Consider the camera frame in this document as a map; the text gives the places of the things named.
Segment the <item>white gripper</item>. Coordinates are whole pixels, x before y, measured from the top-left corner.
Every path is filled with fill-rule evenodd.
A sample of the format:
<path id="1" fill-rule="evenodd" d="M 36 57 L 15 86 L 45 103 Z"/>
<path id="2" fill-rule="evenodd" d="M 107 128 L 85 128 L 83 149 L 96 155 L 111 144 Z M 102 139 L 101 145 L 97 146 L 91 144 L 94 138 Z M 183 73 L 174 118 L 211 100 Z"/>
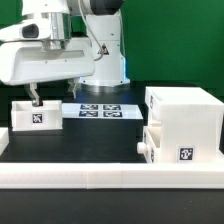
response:
<path id="1" fill-rule="evenodd" d="M 37 84 L 70 79 L 68 92 L 76 98 L 78 80 L 95 71 L 91 41 L 72 38 L 65 50 L 45 50 L 40 41 L 9 42 L 0 46 L 0 80 L 6 85 L 24 85 L 32 106 L 43 105 Z"/>

